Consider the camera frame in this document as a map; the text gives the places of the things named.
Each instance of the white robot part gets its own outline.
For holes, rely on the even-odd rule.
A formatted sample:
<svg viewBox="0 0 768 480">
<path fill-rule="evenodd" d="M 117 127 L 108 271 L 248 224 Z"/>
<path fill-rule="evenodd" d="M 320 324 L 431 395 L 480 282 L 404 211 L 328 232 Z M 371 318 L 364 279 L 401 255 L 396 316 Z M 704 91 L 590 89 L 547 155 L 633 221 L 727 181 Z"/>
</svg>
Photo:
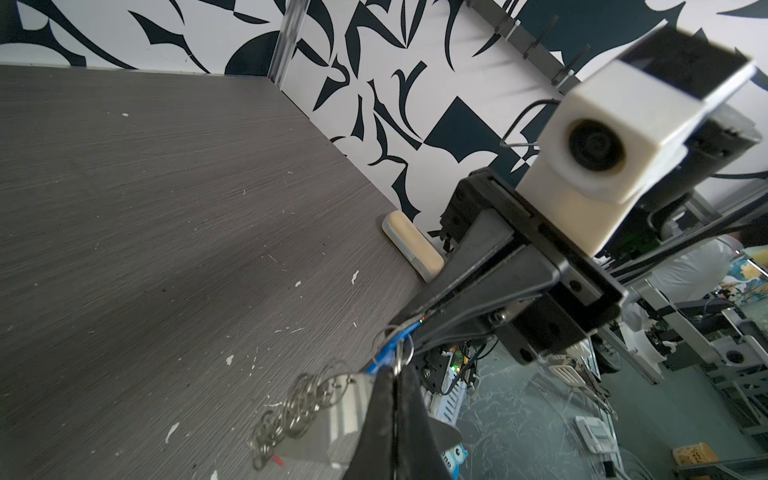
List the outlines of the white robot part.
<svg viewBox="0 0 768 480">
<path fill-rule="evenodd" d="M 588 255 L 684 159 L 684 142 L 701 121 L 755 72 L 751 61 L 674 30 L 646 41 L 648 49 L 638 45 L 568 92 L 516 187 Z"/>
</svg>

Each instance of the black and white patterned wall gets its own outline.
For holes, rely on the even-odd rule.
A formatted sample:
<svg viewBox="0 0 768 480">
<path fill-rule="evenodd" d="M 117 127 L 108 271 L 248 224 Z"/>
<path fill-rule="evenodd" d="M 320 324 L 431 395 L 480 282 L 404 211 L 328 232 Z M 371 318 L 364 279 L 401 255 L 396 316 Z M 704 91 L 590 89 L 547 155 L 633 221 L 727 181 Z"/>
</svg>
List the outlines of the black and white patterned wall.
<svg viewBox="0 0 768 480">
<path fill-rule="evenodd" d="M 768 69 L 768 0 L 496 0 L 525 27 L 559 21 L 545 45 L 565 63 L 586 44 L 585 79 L 659 24 L 735 45 Z M 768 82 L 761 71 L 730 103 L 768 134 Z M 423 232 L 459 179 L 491 165 L 513 184 L 532 147 L 498 146 L 519 112 L 557 98 L 546 79 L 461 0 L 312 0 L 282 86 L 310 120 Z M 552 112 L 533 110 L 509 141 L 533 141 Z M 768 144 L 731 172 L 764 170 Z M 739 188 L 707 180 L 714 203 Z"/>
<path fill-rule="evenodd" d="M 754 57 L 729 100 L 768 135 L 768 0 L 496 0 L 585 79 L 660 24 Z M 265 75 L 286 0 L 0 0 L 0 62 Z M 282 89 L 424 232 L 459 179 L 491 165 L 513 184 L 532 147 L 498 146 L 532 101 L 559 93 L 462 0 L 311 0 Z M 553 107 L 510 141 L 533 141 Z M 768 142 L 727 173 L 765 170 Z M 710 202 L 747 180 L 710 179 Z"/>
<path fill-rule="evenodd" d="M 285 0 L 0 0 L 0 62 L 266 75 Z"/>
</svg>

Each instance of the gray table surface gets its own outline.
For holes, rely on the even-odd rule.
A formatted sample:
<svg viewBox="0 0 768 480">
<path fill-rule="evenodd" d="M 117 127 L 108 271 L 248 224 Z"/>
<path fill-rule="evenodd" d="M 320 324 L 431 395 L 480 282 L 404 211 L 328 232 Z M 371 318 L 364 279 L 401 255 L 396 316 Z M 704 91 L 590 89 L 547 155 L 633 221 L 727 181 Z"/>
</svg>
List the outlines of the gray table surface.
<svg viewBox="0 0 768 480">
<path fill-rule="evenodd" d="M 267 79 L 2 66 L 0 171 L 0 478 L 338 478 L 248 433 L 420 279 Z"/>
</svg>

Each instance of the wire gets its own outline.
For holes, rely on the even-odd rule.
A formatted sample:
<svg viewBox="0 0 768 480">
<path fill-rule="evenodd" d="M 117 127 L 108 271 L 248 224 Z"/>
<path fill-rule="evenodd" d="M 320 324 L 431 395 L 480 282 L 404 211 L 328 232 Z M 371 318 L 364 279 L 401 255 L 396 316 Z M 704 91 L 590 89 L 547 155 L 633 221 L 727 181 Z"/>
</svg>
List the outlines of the wire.
<svg viewBox="0 0 768 480">
<path fill-rule="evenodd" d="M 719 300 L 720 298 L 718 296 L 713 296 L 707 302 L 704 304 L 704 308 L 701 310 L 701 316 L 704 316 L 707 314 L 707 307 L 712 303 L 713 300 Z"/>
<path fill-rule="evenodd" d="M 543 100 L 537 100 L 537 101 L 533 102 L 532 104 L 530 104 L 529 106 L 524 108 L 523 111 L 515 119 L 515 121 L 512 122 L 512 126 L 509 128 L 509 130 L 507 130 L 507 133 L 504 134 L 504 136 L 502 137 L 502 140 L 498 144 L 501 145 L 502 147 L 508 147 L 509 146 L 509 145 L 507 145 L 505 140 L 507 139 L 509 134 L 512 133 L 512 130 L 515 127 L 517 127 L 518 123 L 520 123 L 520 120 L 523 119 L 525 114 L 527 114 L 529 111 L 531 111 L 531 109 L 533 107 L 537 107 L 538 105 L 559 105 L 559 104 L 560 104 L 560 101 L 559 100 L 555 100 L 554 98 L 545 98 Z"/>
<path fill-rule="evenodd" d="M 346 390 L 355 382 L 352 374 L 339 373 L 345 370 L 345 362 L 334 360 L 320 373 L 302 373 L 296 377 L 286 400 L 274 405 L 280 409 L 277 412 L 266 410 L 251 431 L 247 444 L 253 468 L 264 468 L 275 456 L 275 447 L 283 440 L 301 438 L 320 410 L 341 402 Z"/>
<path fill-rule="evenodd" d="M 634 280 L 635 278 L 639 277 L 640 275 L 643 275 L 647 271 L 652 270 L 659 263 L 663 262 L 674 253 L 685 250 L 686 248 L 690 247 L 691 245 L 694 245 L 695 243 L 700 242 L 701 240 L 705 240 L 711 237 L 716 237 L 717 235 L 721 235 L 722 233 L 725 233 L 726 231 L 729 230 L 732 223 L 735 223 L 738 220 L 741 220 L 747 214 L 751 213 L 753 210 L 760 207 L 766 202 L 768 202 L 768 194 L 764 194 L 758 197 L 757 199 L 752 200 L 747 205 L 744 205 L 738 210 L 735 210 L 734 212 L 731 212 L 730 214 L 727 214 L 726 216 L 715 220 L 709 225 L 706 225 L 704 228 L 699 229 L 693 235 L 690 235 L 678 241 L 677 243 L 665 248 L 660 252 L 657 252 L 651 255 L 648 258 L 635 261 L 633 263 L 624 264 L 614 270 L 611 270 L 609 273 L 621 283 L 626 283 L 631 280 Z"/>
<path fill-rule="evenodd" d="M 768 179 L 768 170 L 762 172 L 755 172 L 753 174 L 711 174 L 712 178 L 722 178 L 724 180 L 749 180 L 753 178 L 760 178 L 762 180 Z"/>
<path fill-rule="evenodd" d="M 413 333 L 414 330 L 419 328 L 421 326 L 421 322 L 419 319 L 423 319 L 423 317 L 420 316 L 414 316 L 408 321 L 405 321 L 401 323 L 400 325 L 387 325 L 381 330 L 378 331 L 378 333 L 373 337 L 373 342 L 376 341 L 376 339 L 379 337 L 379 334 L 385 333 L 388 330 L 392 330 L 392 332 L 389 335 L 386 335 L 384 338 L 384 341 L 379 345 L 378 348 L 374 348 L 373 344 L 371 347 L 374 349 L 374 354 L 371 356 L 371 361 L 368 365 L 363 369 L 366 373 L 370 373 L 371 375 L 375 375 L 379 368 L 387 363 L 387 359 L 391 359 L 391 355 L 394 353 L 395 347 L 397 345 L 398 339 L 405 339 L 408 337 L 408 340 L 411 342 L 411 354 L 408 357 L 408 360 L 406 360 L 406 365 L 411 362 L 411 359 L 415 355 L 414 351 L 414 345 L 413 345 L 413 338 L 411 337 L 411 333 Z"/>
<path fill-rule="evenodd" d="M 483 345 L 483 346 L 481 346 L 480 348 L 478 348 L 477 352 L 475 352 L 475 354 L 474 354 L 474 355 L 472 355 L 472 357 L 469 359 L 469 361 L 468 361 L 467 363 L 465 363 L 465 364 L 464 364 L 464 366 L 462 367 L 462 371 L 461 371 L 461 372 L 459 372 L 459 373 L 457 373 L 457 374 L 456 374 L 456 376 L 455 376 L 455 377 L 453 377 L 453 380 L 451 381 L 451 386 L 449 386 L 449 387 L 448 387 L 448 392 L 443 392 L 442 390 L 440 390 L 440 394 L 441 394 L 441 395 L 444 395 L 444 396 L 445 396 L 445 395 L 450 395 L 450 394 L 451 394 L 451 392 L 453 391 L 453 387 L 455 387 L 455 386 L 456 386 L 456 384 L 458 383 L 458 381 L 459 381 L 460 379 L 463 379 L 463 378 L 464 378 L 464 372 L 466 372 L 467 370 L 469 370 L 469 369 L 470 369 L 470 367 L 472 367 L 472 365 L 473 365 L 475 362 L 477 362 L 477 360 L 478 360 L 478 355 L 480 355 L 480 354 L 482 353 L 482 351 L 483 351 L 483 350 L 485 350 L 485 346 L 486 346 L 486 345 L 488 345 L 488 344 L 486 343 L 485 345 Z"/>
<path fill-rule="evenodd" d="M 488 355 L 491 355 L 491 352 L 493 352 L 493 349 L 494 349 L 494 348 L 496 348 L 496 346 L 497 346 L 497 345 L 498 345 L 498 339 L 496 339 L 496 342 L 493 344 L 493 346 L 491 346 L 491 349 L 490 349 L 490 350 L 489 350 L 489 351 L 488 351 L 488 352 L 487 352 L 485 355 L 483 355 L 483 356 L 481 356 L 481 357 L 478 357 L 478 359 L 476 360 L 476 362 L 477 362 L 477 361 L 479 361 L 479 360 L 482 360 L 482 359 L 484 359 L 484 358 L 485 358 L 486 356 L 488 356 Z"/>
</svg>

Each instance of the person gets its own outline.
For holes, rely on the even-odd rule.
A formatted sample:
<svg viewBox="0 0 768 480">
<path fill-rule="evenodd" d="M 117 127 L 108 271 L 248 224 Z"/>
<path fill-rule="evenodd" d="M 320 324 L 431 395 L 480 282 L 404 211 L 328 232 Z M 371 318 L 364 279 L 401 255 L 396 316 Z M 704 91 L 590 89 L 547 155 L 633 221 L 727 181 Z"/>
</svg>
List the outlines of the person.
<svg viewBox="0 0 768 480">
<path fill-rule="evenodd" d="M 731 260 L 747 247 L 768 243 L 768 214 L 748 227 L 702 244 L 688 253 L 665 262 L 647 280 L 661 291 L 670 303 L 701 300 L 717 290 L 728 273 Z M 635 332 L 651 327 L 648 314 L 637 303 L 622 309 L 621 319 Z"/>
</svg>

